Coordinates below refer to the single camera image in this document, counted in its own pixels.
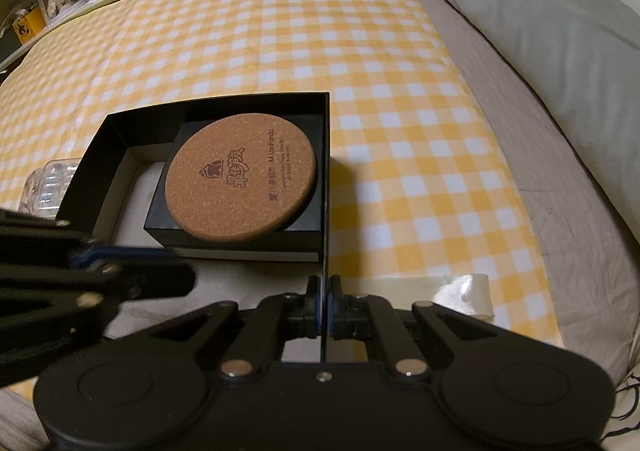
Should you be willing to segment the round cork coaster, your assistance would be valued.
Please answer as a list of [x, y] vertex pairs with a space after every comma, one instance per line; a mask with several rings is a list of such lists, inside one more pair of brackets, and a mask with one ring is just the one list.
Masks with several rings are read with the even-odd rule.
[[288, 120], [246, 113], [216, 120], [170, 162], [165, 202], [183, 231], [213, 243], [246, 242], [279, 228], [316, 177], [306, 134]]

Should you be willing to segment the beige bed sheet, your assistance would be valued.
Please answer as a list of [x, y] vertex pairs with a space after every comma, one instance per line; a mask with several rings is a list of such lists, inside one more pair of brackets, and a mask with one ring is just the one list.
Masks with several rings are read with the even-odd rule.
[[631, 367], [639, 245], [536, 93], [446, 0], [418, 0], [494, 130], [538, 241], [564, 345]]

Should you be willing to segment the yellow checkered cloth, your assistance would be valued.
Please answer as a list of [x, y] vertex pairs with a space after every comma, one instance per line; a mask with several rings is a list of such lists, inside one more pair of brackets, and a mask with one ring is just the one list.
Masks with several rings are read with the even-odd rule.
[[330, 230], [330, 97], [325, 92], [254, 93], [182, 100], [119, 111], [104, 118], [81, 159], [56, 217], [99, 242], [111, 238], [137, 169], [150, 162], [166, 164], [178, 130], [186, 122], [213, 122], [244, 113], [280, 117], [320, 115], [326, 121], [326, 241], [319, 265], [331, 271], [336, 235]]

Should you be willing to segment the small black box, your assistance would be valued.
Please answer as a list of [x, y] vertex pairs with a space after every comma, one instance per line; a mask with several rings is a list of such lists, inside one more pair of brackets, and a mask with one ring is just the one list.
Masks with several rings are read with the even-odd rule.
[[186, 257], [318, 263], [326, 241], [326, 153], [320, 115], [186, 122], [144, 229]]

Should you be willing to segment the clear plastic pill pack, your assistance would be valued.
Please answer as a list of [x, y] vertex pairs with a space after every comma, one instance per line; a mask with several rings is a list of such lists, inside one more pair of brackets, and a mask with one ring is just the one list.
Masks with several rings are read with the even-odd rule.
[[35, 169], [25, 181], [18, 211], [54, 219], [79, 163], [79, 158], [53, 159]]

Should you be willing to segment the large black box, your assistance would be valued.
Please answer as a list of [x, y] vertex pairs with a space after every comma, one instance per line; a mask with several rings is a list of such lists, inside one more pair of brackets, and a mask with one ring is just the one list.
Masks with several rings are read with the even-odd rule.
[[242, 94], [107, 116], [58, 218], [114, 251], [168, 251], [196, 274], [174, 299], [134, 297], [120, 337], [233, 301], [276, 296], [322, 323], [328, 267], [329, 96]]

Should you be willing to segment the yellow box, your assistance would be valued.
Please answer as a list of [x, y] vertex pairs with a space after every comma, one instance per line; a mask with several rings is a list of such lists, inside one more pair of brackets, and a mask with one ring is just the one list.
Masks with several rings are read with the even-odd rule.
[[16, 12], [12, 27], [21, 44], [29, 41], [40, 34], [46, 27], [40, 7], [38, 4], [29, 9], [20, 9]]

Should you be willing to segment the grey pillow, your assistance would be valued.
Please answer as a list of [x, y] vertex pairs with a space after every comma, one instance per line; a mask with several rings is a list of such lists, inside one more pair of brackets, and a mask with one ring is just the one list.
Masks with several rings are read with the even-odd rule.
[[447, 0], [538, 94], [639, 231], [639, 17], [620, 0]]

